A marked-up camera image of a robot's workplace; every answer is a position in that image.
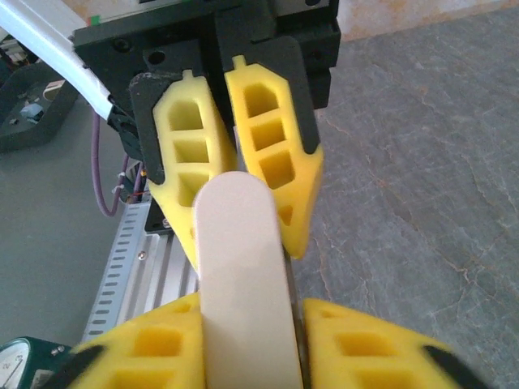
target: wall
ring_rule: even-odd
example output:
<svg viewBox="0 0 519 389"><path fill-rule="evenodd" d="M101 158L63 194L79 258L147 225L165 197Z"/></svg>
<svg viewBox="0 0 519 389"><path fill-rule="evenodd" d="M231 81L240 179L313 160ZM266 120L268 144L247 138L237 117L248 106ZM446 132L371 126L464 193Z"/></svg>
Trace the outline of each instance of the wall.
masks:
<svg viewBox="0 0 519 389"><path fill-rule="evenodd" d="M63 1L85 19L92 15L112 17L131 10L137 3L137 0ZM352 40L518 5L519 0L341 0L339 22L344 38Z"/></svg>

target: pressure gauge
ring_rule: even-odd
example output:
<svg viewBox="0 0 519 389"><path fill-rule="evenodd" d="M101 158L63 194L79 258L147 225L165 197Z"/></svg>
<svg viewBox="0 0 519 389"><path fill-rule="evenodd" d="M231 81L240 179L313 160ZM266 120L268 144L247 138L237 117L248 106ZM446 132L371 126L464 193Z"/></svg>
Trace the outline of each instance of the pressure gauge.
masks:
<svg viewBox="0 0 519 389"><path fill-rule="evenodd" d="M61 367L69 351L27 336L0 346L0 389L37 389Z"/></svg>
<svg viewBox="0 0 519 389"><path fill-rule="evenodd" d="M28 356L29 344L24 340L14 341L0 351L1 389L18 389Z"/></svg>

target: gray floor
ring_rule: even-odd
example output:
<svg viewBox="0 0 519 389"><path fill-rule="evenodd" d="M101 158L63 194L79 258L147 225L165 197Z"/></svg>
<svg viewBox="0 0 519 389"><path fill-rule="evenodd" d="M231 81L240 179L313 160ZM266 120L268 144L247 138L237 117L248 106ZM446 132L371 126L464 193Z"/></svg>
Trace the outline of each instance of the gray floor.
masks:
<svg viewBox="0 0 519 389"><path fill-rule="evenodd" d="M341 46L318 112L323 189L294 266L301 297L435 336L502 388L519 387L518 19ZM89 120L78 103L53 143L0 157L2 340L73 344L84 328L116 227L94 203ZM109 179L120 148L105 137Z"/></svg>
<svg viewBox="0 0 519 389"><path fill-rule="evenodd" d="M76 344L83 335L119 218L97 209L91 117L80 98L51 143L0 155L0 344L16 336ZM111 204L122 146L107 127L101 140Z"/></svg>
<svg viewBox="0 0 519 389"><path fill-rule="evenodd" d="M519 387L519 9L344 43L302 297L451 344Z"/></svg>

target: metal rail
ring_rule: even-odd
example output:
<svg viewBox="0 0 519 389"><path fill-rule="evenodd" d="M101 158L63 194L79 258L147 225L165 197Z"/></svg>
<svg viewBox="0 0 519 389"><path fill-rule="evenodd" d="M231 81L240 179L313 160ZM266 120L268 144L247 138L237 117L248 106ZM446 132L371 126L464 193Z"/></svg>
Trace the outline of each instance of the metal rail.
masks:
<svg viewBox="0 0 519 389"><path fill-rule="evenodd" d="M197 289L177 237L144 232L148 210L132 204L122 214L83 342Z"/></svg>

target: marble surface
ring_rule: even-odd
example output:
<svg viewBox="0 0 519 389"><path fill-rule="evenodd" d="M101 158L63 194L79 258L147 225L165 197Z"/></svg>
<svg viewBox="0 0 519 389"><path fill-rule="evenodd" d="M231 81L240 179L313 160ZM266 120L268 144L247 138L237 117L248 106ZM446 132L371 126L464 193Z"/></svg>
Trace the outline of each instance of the marble surface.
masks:
<svg viewBox="0 0 519 389"><path fill-rule="evenodd" d="M300 297L448 344L519 387L519 9L345 42Z"/></svg>

